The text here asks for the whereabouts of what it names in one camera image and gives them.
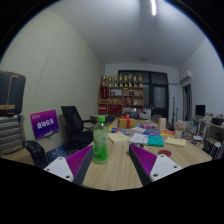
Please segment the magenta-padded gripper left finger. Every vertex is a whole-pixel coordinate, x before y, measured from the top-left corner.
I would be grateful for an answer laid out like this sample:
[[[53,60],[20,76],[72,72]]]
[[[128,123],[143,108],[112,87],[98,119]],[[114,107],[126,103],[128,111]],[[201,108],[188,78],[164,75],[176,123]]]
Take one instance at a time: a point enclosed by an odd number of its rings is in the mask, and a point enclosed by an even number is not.
[[[93,156],[93,146],[88,146],[67,158],[58,157],[45,171],[81,186]]]

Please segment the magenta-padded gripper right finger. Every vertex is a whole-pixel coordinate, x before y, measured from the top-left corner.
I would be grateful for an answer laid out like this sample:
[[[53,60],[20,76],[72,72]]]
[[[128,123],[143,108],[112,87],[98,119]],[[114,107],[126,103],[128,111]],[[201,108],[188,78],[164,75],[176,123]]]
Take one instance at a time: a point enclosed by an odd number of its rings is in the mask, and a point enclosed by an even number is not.
[[[143,186],[181,170],[181,167],[165,154],[154,155],[133,144],[129,145],[129,155]]]

